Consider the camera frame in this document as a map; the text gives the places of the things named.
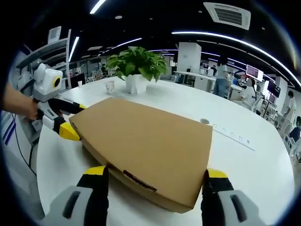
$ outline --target white round table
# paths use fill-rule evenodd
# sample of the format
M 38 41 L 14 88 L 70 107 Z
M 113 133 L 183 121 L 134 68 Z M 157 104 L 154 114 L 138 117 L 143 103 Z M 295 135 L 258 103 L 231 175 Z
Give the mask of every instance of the white round table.
M 115 81 L 115 93 L 108 95 L 105 82 L 111 80 Z M 125 92 L 124 81 L 116 77 L 91 82 L 62 95 L 87 107 L 108 97 L 124 98 L 196 121 L 205 118 L 211 125 L 230 129 L 251 140 L 254 151 L 214 131 L 208 167 L 226 173 L 234 189 L 243 191 L 259 207 L 260 217 L 266 224 L 275 223 L 293 198 L 293 170 L 278 132 L 260 116 L 229 100 L 167 81 L 152 82 L 145 93 L 131 95 Z M 49 213 L 56 196 L 68 186 L 76 185 L 85 170 L 96 165 L 99 164 L 82 149 L 81 142 L 62 139 L 43 126 L 37 153 L 37 179 L 45 214 Z M 107 225 L 200 226 L 201 201 L 199 195 L 193 210 L 173 213 L 112 179 Z

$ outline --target brown cardboard box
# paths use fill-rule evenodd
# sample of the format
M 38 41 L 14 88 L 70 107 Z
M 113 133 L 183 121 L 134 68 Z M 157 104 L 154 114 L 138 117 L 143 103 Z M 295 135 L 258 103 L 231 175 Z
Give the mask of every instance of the brown cardboard box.
M 86 149 L 122 183 L 168 210 L 193 209 L 207 168 L 211 126 L 117 98 L 70 122 Z

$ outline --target ceiling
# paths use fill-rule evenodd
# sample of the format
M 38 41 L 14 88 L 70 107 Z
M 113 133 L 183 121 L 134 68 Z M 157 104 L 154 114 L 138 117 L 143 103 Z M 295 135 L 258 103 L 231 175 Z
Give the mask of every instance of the ceiling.
M 204 52 L 226 54 L 229 58 L 250 64 L 263 70 L 264 73 L 276 73 L 289 79 L 292 85 L 301 90 L 286 70 L 266 55 L 246 45 L 213 36 L 171 34 L 176 31 L 212 32 L 246 41 L 277 58 L 299 77 L 300 46 L 299 43 L 293 44 L 293 42 L 299 40 L 301 34 L 293 27 L 292 21 L 296 15 L 294 12 L 297 13 L 297 9 L 294 9 L 291 4 L 278 5 L 275 2 L 271 4 L 267 0 L 261 1 L 261 4 L 256 1 L 219 0 L 219 3 L 244 8 L 251 12 L 250 29 L 247 31 L 213 22 L 202 1 L 186 0 L 176 3 L 174 0 L 106 0 L 95 14 L 89 14 L 97 2 L 98 0 L 53 1 L 41 16 L 36 18 L 25 44 L 31 50 L 45 45 L 49 29 L 56 26 L 62 26 L 61 38 L 67 37 L 68 30 L 72 29 L 71 47 L 75 37 L 79 36 L 72 61 L 80 60 L 86 55 L 97 57 L 100 51 L 108 50 L 108 47 L 115 47 L 137 38 L 142 39 L 129 45 L 139 45 L 148 50 L 175 49 L 180 41 L 197 42 Z M 122 16 L 122 19 L 115 19 L 116 16 Z M 94 46 L 102 46 L 102 48 L 88 51 Z M 127 46 L 117 47 L 102 53 L 102 56 L 119 53 Z M 203 54 L 202 58 L 214 57 Z

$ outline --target paper cup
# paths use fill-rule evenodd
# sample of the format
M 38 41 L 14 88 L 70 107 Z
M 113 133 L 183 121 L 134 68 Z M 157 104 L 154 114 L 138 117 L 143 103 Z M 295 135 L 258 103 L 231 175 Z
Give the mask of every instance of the paper cup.
M 113 93 L 113 92 L 114 92 L 114 89 L 115 89 L 115 87 L 114 87 L 114 81 L 109 81 L 109 82 L 107 82 L 107 83 L 105 84 L 105 87 L 107 88 L 107 93 L 108 93 L 108 94 Z

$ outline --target ceiling vent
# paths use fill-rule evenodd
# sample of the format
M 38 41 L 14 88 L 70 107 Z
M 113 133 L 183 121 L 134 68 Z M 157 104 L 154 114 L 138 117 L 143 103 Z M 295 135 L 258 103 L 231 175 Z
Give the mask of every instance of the ceiling vent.
M 250 28 L 251 12 L 243 8 L 226 4 L 204 2 L 214 22 L 240 27 L 246 30 Z

